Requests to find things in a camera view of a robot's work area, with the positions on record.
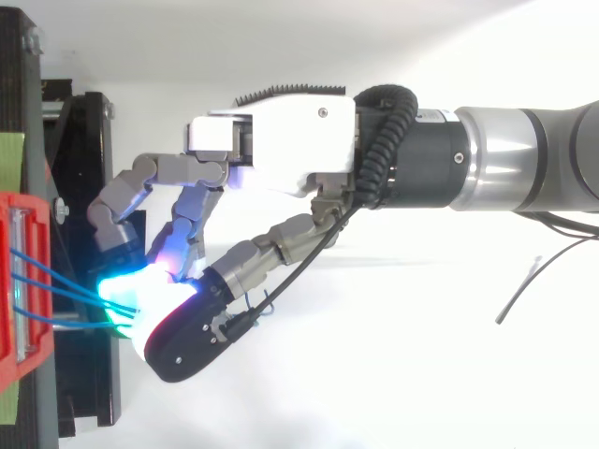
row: red clamp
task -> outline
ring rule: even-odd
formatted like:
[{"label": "red clamp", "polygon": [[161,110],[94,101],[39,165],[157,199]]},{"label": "red clamp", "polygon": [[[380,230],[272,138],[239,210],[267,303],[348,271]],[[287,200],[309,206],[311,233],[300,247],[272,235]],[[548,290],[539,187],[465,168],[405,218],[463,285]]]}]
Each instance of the red clamp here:
[{"label": "red clamp", "polygon": [[11,254],[11,248],[50,266],[47,202],[35,196],[0,193],[0,392],[41,365],[54,347],[50,324],[13,311],[17,305],[52,318],[51,293],[13,280],[11,272],[47,285],[51,277]]}]

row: white backdrop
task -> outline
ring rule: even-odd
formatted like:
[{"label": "white backdrop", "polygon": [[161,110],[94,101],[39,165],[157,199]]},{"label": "white backdrop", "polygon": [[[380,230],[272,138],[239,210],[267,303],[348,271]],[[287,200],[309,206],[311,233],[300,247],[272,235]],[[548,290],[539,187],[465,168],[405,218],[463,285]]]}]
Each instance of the white backdrop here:
[{"label": "white backdrop", "polygon": [[[273,83],[397,82],[447,109],[599,99],[597,7],[583,0],[23,3],[46,28],[45,74],[116,104],[115,172],[179,152],[184,123]],[[177,194],[148,200],[149,237]],[[227,193],[209,258],[307,208]],[[274,316],[193,379],[161,383],[124,342],[123,417],[79,421],[61,447],[597,447],[594,244],[493,321],[534,257],[567,243],[508,213],[363,211]]]}]

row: green light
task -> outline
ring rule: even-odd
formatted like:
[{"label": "green light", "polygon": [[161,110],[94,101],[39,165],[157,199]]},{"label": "green light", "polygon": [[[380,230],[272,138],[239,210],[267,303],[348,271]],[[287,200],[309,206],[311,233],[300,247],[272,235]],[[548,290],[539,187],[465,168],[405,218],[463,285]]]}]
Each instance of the green light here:
[{"label": "green light", "polygon": [[195,294],[196,288],[189,283],[177,283],[161,265],[151,264],[139,271],[102,280],[98,294],[106,300],[138,310],[134,319],[117,311],[106,309],[106,315],[116,325],[116,330],[132,339],[136,351],[143,358],[145,342],[156,326],[169,313]]}]

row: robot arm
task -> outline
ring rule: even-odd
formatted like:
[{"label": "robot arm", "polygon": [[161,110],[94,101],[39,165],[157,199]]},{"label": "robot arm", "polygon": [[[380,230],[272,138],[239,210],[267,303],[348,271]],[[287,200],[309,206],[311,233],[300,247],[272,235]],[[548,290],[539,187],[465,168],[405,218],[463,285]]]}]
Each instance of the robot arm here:
[{"label": "robot arm", "polygon": [[203,256],[202,229],[226,182],[243,188],[258,181],[293,196],[317,190],[312,215],[234,246],[153,329],[143,353],[163,380],[195,374],[249,330],[256,311],[232,317],[226,306],[270,270],[313,258],[359,208],[599,210],[599,104],[416,109],[412,94],[397,86],[372,88],[355,101],[336,88],[270,89],[194,119],[184,155],[140,156],[102,191],[88,211],[98,246],[131,254],[126,216],[152,184],[184,186],[148,254],[184,281]]}]

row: green tape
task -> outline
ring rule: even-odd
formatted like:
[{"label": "green tape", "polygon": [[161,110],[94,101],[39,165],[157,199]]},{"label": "green tape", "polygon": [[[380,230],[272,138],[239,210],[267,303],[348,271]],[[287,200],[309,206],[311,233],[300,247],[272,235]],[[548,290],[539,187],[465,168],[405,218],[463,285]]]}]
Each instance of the green tape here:
[{"label": "green tape", "polygon": [[0,393],[0,425],[14,426],[19,410],[19,381]]},{"label": "green tape", "polygon": [[[25,134],[0,133],[0,192],[21,190],[22,150]],[[19,382],[0,392],[0,425],[14,426],[19,410]]]},{"label": "green tape", "polygon": [[22,146],[25,134],[0,133],[0,192],[21,189]]}]

